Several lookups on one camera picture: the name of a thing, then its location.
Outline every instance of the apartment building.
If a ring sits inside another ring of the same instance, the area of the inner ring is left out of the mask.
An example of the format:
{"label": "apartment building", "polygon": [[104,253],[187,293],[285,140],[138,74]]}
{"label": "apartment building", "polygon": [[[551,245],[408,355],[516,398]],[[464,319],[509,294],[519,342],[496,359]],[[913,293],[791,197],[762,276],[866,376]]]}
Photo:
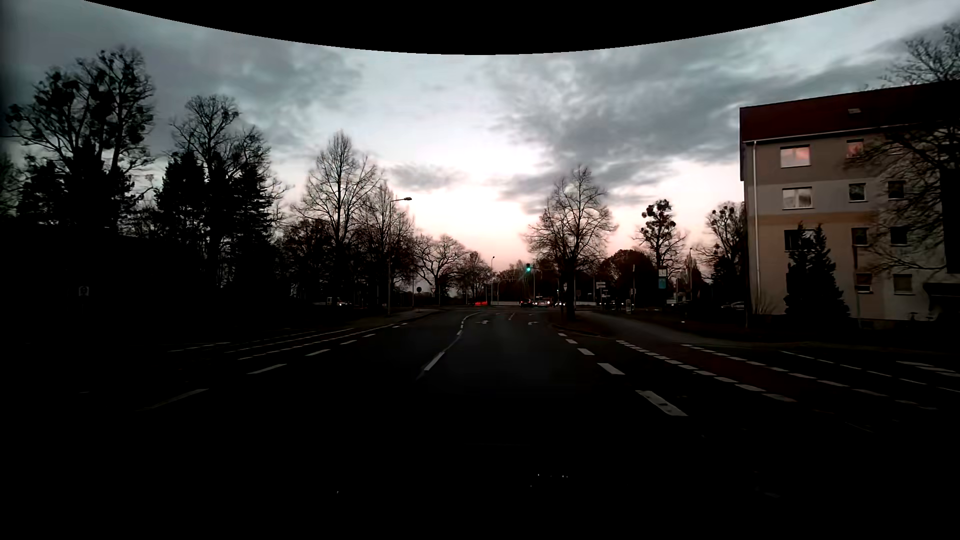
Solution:
{"label": "apartment building", "polygon": [[[859,316],[865,327],[889,328],[912,313],[925,321],[956,309],[958,274],[875,275],[866,269],[876,213],[904,197],[905,187],[889,181],[878,166],[851,168],[849,159],[885,129],[955,113],[957,90],[955,83],[901,86],[740,109],[740,180],[756,312],[784,314],[787,263],[801,221],[805,229],[823,225],[837,284],[851,316]],[[908,232],[891,229],[891,244],[909,242]]]}

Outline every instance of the red roof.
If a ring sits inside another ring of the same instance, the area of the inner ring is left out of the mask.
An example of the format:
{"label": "red roof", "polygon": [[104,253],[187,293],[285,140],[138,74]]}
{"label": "red roof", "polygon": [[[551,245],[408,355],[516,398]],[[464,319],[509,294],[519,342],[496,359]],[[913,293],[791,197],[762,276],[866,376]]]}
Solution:
{"label": "red roof", "polygon": [[744,107],[740,141],[944,120],[957,114],[957,96],[960,81],[950,81]]}

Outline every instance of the sky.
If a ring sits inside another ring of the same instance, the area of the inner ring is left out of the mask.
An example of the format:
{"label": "sky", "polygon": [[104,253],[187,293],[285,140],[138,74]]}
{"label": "sky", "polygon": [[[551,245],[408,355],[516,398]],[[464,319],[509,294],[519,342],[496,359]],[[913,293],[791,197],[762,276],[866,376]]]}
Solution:
{"label": "sky", "polygon": [[[833,12],[634,47],[516,56],[345,49],[235,34],[82,0],[3,0],[3,80],[14,103],[51,66],[125,44],[156,85],[152,152],[191,96],[234,96],[266,134],[296,203],[338,130],[384,169],[425,233],[448,233],[502,270],[551,185],[578,164],[632,237],[668,199],[687,244],[705,216],[742,201],[738,108],[878,86],[903,41],[960,19],[955,0],[877,0]],[[7,103],[0,104],[6,109]],[[163,160],[153,172],[162,178]]]}

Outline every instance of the drainpipe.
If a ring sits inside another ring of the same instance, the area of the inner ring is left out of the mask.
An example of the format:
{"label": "drainpipe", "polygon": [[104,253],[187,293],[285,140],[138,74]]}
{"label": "drainpipe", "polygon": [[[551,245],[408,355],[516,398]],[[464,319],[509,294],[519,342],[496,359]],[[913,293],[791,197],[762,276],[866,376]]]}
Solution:
{"label": "drainpipe", "polygon": [[[756,295],[760,296],[760,208],[756,205],[756,141],[754,141],[754,251],[756,253]],[[756,311],[756,304],[751,306]],[[747,314],[747,323],[744,328],[750,324],[750,314]]]}

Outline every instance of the evergreen tree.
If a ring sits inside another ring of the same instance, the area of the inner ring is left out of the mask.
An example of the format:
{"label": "evergreen tree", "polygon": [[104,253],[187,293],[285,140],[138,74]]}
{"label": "evergreen tree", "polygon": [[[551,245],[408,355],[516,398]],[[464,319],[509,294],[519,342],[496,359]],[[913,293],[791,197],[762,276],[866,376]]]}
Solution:
{"label": "evergreen tree", "polygon": [[808,324],[846,319],[850,308],[833,276],[836,264],[829,257],[823,226],[818,225],[811,234],[801,222],[797,231],[799,245],[790,252],[793,262],[787,264],[786,314]]}

